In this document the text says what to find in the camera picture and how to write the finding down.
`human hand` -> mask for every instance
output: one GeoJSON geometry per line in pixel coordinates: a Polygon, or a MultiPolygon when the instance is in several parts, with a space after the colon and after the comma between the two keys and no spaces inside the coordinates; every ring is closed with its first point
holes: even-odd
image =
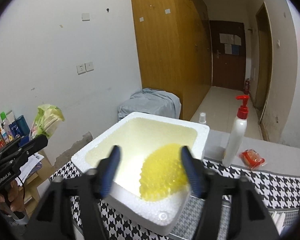
{"type": "MultiPolygon", "coordinates": [[[[11,202],[10,209],[12,212],[25,210],[25,203],[23,201],[23,193],[19,191],[17,181],[14,179],[10,182],[11,189],[8,192],[8,200],[11,202]]],[[[0,208],[1,203],[4,203],[4,196],[0,194],[0,208]]]]}

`yellow-green plastic bag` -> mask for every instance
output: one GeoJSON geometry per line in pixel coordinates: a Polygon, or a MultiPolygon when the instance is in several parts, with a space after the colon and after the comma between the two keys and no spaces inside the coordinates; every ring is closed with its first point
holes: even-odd
{"type": "Polygon", "coordinates": [[[32,124],[29,138],[33,139],[40,134],[44,134],[49,139],[59,123],[64,120],[65,118],[57,106],[48,104],[38,106],[38,113],[32,124]]]}

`cable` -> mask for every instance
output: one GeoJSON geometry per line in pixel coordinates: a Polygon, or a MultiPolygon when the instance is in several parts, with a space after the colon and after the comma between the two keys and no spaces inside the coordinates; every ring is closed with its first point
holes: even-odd
{"type": "Polygon", "coordinates": [[[23,184],[23,181],[19,178],[19,176],[17,176],[17,178],[21,181],[22,186],[23,186],[23,201],[25,201],[25,196],[26,196],[26,189],[25,189],[25,185],[23,184]]]}

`white foam container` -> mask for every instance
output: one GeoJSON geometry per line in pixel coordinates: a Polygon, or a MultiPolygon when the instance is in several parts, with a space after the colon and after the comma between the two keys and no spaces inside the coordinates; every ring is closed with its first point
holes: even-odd
{"type": "Polygon", "coordinates": [[[190,192],[187,188],[161,201],[142,200],[139,193],[142,164],[149,154],[169,143],[189,146],[194,158],[201,160],[209,130],[207,125],[195,122],[134,112],[78,151],[71,161],[81,172],[86,172],[106,158],[113,145],[119,145],[121,162],[105,200],[139,225],[166,236],[176,224],[190,192]]]}

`wall switch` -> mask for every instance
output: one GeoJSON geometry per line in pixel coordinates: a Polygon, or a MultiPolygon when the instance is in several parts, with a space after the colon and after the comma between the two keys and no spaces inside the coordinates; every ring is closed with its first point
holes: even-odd
{"type": "Polygon", "coordinates": [[[81,18],[83,21],[89,21],[90,20],[90,14],[89,13],[82,13],[81,18]]]}
{"type": "Polygon", "coordinates": [[[78,71],[78,74],[82,74],[82,73],[85,73],[86,72],[86,67],[84,66],[84,64],[80,64],[80,65],[77,65],[77,71],[78,71]]]}
{"type": "Polygon", "coordinates": [[[94,68],[93,68],[93,62],[92,61],[88,62],[88,63],[85,63],[85,65],[86,65],[86,71],[87,72],[91,71],[91,70],[94,70],[94,68]]]}

